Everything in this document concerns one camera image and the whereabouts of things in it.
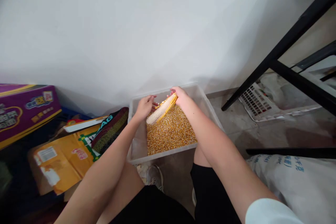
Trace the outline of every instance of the white sleeve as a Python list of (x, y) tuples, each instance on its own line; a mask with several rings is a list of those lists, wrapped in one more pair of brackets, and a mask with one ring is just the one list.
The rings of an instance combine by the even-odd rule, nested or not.
[(303, 224), (293, 211), (279, 201), (257, 199), (247, 209), (245, 224)]

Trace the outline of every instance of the plastic storage bin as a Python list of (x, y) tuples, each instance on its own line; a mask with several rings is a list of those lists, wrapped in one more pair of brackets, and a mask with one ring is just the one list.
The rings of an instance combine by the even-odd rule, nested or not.
[[(202, 112), (224, 131), (218, 117), (215, 114), (215, 111), (212, 105), (210, 104), (208, 98), (205, 96), (205, 93), (200, 88), (200, 86), (198, 84), (189, 84), (189, 85), (184, 85), (181, 87), (194, 100), (194, 102), (199, 106)], [(167, 98), (167, 95), (169, 94), (170, 94), (170, 91), (168, 89), (151, 93), (151, 95), (157, 95), (157, 97), (155, 98), (156, 102), (161, 102), (165, 100)], [(136, 97), (131, 101), (129, 105), (130, 108), (129, 108), (129, 114), (128, 114), (128, 122), (134, 116), (137, 110), (139, 101), (141, 100), (141, 98), (145, 96), (147, 95)], [(175, 148), (175, 149), (171, 149), (165, 152), (147, 156), (147, 130), (146, 130), (146, 122), (144, 120), (140, 124), (137, 132), (135, 133), (135, 137), (128, 151), (127, 160), (133, 165), (140, 164), (140, 163), (153, 160), (153, 159), (157, 159), (163, 156), (168, 156), (168, 155), (181, 152), (184, 150), (196, 148), (196, 146), (197, 146), (197, 143), (193, 143), (193, 144), (186, 145), (180, 148)]]

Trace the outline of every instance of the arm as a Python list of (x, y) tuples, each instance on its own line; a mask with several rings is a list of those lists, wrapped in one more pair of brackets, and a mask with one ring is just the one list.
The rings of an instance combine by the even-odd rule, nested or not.
[(87, 171), (55, 223), (96, 223), (123, 170), (128, 149), (139, 124), (153, 110), (154, 97), (139, 102), (138, 109), (117, 139)]
[(257, 199), (277, 197), (261, 182), (240, 155), (228, 136), (212, 122), (180, 87), (172, 87), (176, 104), (187, 116), (198, 144), (210, 163), (235, 208), (242, 223), (248, 207)]

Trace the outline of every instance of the corn kernel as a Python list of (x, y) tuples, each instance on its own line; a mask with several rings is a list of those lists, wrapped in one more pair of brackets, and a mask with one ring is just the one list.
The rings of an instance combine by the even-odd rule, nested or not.
[(182, 109), (173, 105), (154, 125), (147, 124), (147, 155), (197, 143), (195, 133)]

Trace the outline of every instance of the yellow bag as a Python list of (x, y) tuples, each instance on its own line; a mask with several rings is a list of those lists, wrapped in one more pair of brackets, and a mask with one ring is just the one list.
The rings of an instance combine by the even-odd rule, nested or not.
[(91, 148), (100, 125), (83, 129), (56, 139), (34, 151), (34, 159), (57, 195), (83, 179), (85, 173), (99, 159)]

